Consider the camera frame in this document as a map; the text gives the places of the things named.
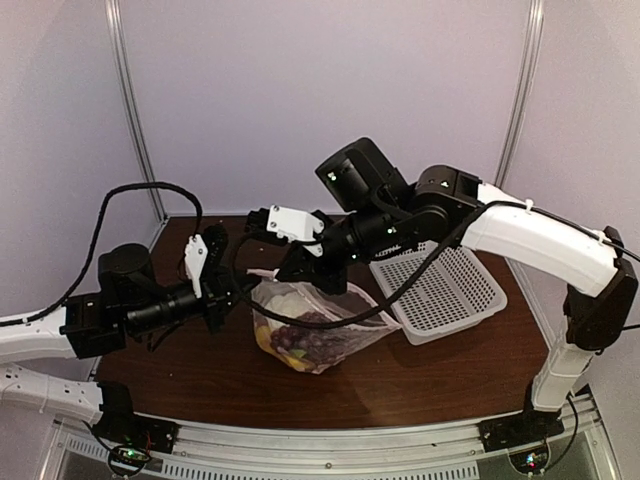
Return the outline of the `white toy cauliflower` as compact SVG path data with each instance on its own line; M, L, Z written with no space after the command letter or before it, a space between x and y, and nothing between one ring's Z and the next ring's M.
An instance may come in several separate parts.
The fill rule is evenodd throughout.
M311 305L295 292L273 296L265 308L275 314L292 319L299 319L312 311Z

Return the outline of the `yellow toy fruit front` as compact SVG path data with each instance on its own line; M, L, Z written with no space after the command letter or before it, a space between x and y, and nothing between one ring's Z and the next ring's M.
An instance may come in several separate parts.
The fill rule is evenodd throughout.
M258 346L266 353L273 354L271 346L271 330L268 326L260 326L254 330Z

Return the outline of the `yellow toy fruit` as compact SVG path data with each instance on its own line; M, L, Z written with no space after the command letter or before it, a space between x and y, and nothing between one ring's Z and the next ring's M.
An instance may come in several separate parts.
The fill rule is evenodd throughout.
M258 346L266 353L273 354L271 346L271 330L268 326L260 326L254 330Z
M313 362L309 362L304 358L297 358L296 356L285 355L284 360L287 365L289 365L292 369L298 372L312 373L316 368L316 365Z

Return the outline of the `dark red toy grapes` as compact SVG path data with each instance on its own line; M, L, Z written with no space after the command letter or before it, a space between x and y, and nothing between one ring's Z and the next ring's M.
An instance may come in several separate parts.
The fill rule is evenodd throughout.
M313 362L316 368L312 373L319 374L346 358L347 334L344 328L311 329L284 325L271 332L271 346L284 362L285 355Z

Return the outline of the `clear zip top bag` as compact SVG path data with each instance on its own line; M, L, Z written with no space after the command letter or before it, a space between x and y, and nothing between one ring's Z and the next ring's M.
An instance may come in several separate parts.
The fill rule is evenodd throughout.
M341 295L327 295L309 283L280 283L273 270L251 269L261 283L251 298L263 308L313 326L284 324L255 311L253 330L257 345L288 367L320 374L400 329L400 324L382 311L359 323L331 329L318 324L335 323L371 309L375 301L349 282Z

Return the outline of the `white perforated plastic basket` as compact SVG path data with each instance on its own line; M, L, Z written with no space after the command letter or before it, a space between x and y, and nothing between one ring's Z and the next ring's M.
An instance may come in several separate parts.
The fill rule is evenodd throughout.
M504 310L508 300L469 249L446 249L391 305L410 344L419 346L464 331Z

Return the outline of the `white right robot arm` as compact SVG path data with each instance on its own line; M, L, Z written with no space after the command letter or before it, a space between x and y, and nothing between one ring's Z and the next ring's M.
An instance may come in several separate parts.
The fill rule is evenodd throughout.
M332 222L318 212L269 209L267 230L291 244L282 281L339 294L350 264L431 241L437 251L488 252L566 283L566 329L529 383L522 411L479 426L486 450L560 434L567 395L592 358L619 339L638 291L618 231L587 229L446 165L409 183L368 138L330 156L316 174L345 216Z

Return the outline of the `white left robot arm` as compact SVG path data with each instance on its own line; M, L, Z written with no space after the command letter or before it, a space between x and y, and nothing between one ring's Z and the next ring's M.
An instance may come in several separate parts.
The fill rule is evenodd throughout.
M186 322L204 320L216 332L226 316L255 288L256 275L222 265L218 253L199 247L186 256L187 281L163 287L148 249L125 244L98 261L99 291L73 295L41 312L1 320L1 401L39 412L63 414L137 442L144 420L126 386L74 382L22 367L25 360L92 359L122 350L129 340L149 351Z

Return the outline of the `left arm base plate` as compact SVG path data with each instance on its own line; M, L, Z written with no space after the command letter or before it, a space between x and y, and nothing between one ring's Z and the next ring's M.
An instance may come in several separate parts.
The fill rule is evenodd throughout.
M92 426L100 438L141 450L171 454L177 439L177 423L152 417L103 416Z

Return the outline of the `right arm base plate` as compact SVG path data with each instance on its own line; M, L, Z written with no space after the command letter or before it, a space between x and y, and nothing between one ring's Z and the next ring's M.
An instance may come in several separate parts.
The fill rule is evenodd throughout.
M564 432L556 413L537 411L484 420L477 427L485 452L542 442Z

